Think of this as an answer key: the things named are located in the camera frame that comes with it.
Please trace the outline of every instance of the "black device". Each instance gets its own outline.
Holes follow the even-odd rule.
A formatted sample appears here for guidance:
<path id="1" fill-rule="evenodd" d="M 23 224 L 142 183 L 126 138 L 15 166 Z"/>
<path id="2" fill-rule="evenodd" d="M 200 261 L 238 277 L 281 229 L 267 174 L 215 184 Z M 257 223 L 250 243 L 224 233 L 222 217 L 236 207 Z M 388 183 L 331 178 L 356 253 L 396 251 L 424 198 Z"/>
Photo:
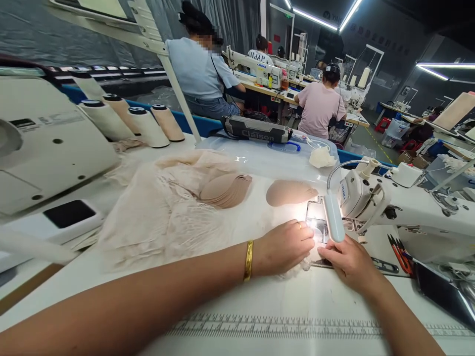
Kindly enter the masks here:
<path id="1" fill-rule="evenodd" d="M 69 227 L 91 218 L 95 214 L 95 211 L 82 200 L 73 200 L 43 212 L 43 215 L 56 225 L 57 228 Z"/>
<path id="2" fill-rule="evenodd" d="M 451 282 L 414 262 L 419 291 L 466 328 L 475 332 L 475 311 L 470 300 Z"/>

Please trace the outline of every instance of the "smartphone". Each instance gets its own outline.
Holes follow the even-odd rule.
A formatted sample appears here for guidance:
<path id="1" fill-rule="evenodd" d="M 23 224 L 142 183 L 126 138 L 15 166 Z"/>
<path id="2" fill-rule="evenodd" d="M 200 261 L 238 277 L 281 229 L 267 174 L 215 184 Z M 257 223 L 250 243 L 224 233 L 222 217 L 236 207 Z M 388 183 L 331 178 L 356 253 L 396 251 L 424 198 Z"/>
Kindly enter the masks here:
<path id="1" fill-rule="evenodd" d="M 426 298 L 475 332 L 475 310 L 470 299 L 451 282 L 419 263 L 414 263 L 414 272 L 418 289 Z"/>

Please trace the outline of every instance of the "blue shirt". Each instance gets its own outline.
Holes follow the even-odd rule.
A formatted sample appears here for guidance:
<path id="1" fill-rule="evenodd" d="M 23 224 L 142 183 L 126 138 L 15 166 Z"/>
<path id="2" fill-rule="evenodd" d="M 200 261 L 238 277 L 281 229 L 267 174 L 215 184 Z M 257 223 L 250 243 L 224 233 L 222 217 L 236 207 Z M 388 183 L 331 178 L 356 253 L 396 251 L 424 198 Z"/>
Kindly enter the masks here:
<path id="1" fill-rule="evenodd" d="M 220 55 L 210 53 L 198 42 L 183 37 L 179 40 L 167 40 L 165 44 L 185 95 L 197 99 L 222 97 L 224 88 L 218 73 L 228 89 L 240 83 Z"/>

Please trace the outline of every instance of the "scissors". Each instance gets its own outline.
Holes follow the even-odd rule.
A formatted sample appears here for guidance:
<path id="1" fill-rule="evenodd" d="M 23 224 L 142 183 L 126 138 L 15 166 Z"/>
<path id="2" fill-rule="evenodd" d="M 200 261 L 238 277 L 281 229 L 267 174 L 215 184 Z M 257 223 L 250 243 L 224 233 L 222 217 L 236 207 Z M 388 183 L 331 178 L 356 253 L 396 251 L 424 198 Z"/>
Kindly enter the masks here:
<path id="1" fill-rule="evenodd" d="M 412 275 L 411 264 L 409 263 L 407 257 L 403 255 L 403 253 L 407 253 L 407 251 L 402 242 L 399 239 L 395 239 L 394 237 L 392 237 L 392 235 L 388 235 L 387 238 L 389 240 L 389 243 L 391 244 L 391 247 L 394 251 L 394 254 L 396 255 L 397 260 L 399 261 L 399 264 L 401 265 L 402 270 L 407 274 Z"/>

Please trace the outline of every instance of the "chair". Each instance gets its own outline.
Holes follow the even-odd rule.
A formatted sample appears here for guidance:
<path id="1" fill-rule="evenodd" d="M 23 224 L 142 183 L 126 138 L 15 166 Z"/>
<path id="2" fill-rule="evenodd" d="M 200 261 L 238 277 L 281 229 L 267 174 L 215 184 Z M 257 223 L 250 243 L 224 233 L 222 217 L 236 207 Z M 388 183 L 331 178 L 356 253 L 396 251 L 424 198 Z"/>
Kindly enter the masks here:
<path id="1" fill-rule="evenodd" d="M 416 140 L 411 139 L 407 141 L 404 144 L 404 146 L 402 146 L 402 148 L 399 150 L 399 153 L 402 153 L 402 151 L 406 151 L 406 150 L 417 151 L 419 148 L 422 147 L 423 144 L 424 144 L 423 142 L 417 142 Z"/>
<path id="2" fill-rule="evenodd" d="M 389 127 L 389 124 L 391 124 L 391 119 L 383 117 L 380 123 L 375 127 L 375 131 L 383 134 L 384 131 L 386 131 L 386 129 Z"/>

